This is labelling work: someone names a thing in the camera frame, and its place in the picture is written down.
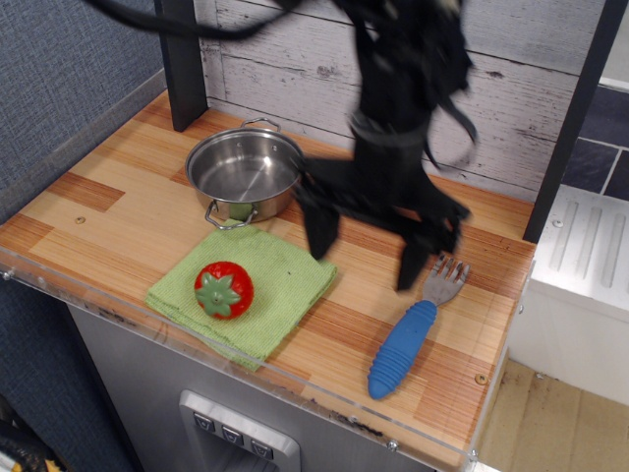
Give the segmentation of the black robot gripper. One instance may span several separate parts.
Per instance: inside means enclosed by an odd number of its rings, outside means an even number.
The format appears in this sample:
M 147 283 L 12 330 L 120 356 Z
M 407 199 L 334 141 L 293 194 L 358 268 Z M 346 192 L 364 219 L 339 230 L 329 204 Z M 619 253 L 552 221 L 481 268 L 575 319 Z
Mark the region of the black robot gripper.
M 470 211 L 438 190 L 422 156 L 430 154 L 429 122 L 407 132 L 357 111 L 350 121 L 354 157 L 306 157 L 297 200 L 310 253 L 321 260 L 338 237 L 341 215 L 400 235 L 397 291 L 410 289 L 431 255 L 452 253 Z

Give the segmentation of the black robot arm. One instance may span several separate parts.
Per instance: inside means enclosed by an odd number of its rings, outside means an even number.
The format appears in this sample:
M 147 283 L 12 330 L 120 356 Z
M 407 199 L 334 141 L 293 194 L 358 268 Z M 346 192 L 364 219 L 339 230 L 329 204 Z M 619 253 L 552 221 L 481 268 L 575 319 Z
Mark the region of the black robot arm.
M 409 289 L 429 256 L 455 250 L 470 212 L 438 190 L 422 164 L 430 156 L 432 113 L 442 108 L 470 138 L 471 121 L 452 103 L 467 87 L 471 60 L 459 1 L 340 1 L 355 27 L 362 76 L 350 118 L 350 160 L 309 157 L 298 165 L 297 201 L 311 255 L 322 259 L 342 215 L 396 233 L 401 252 L 397 287 Z

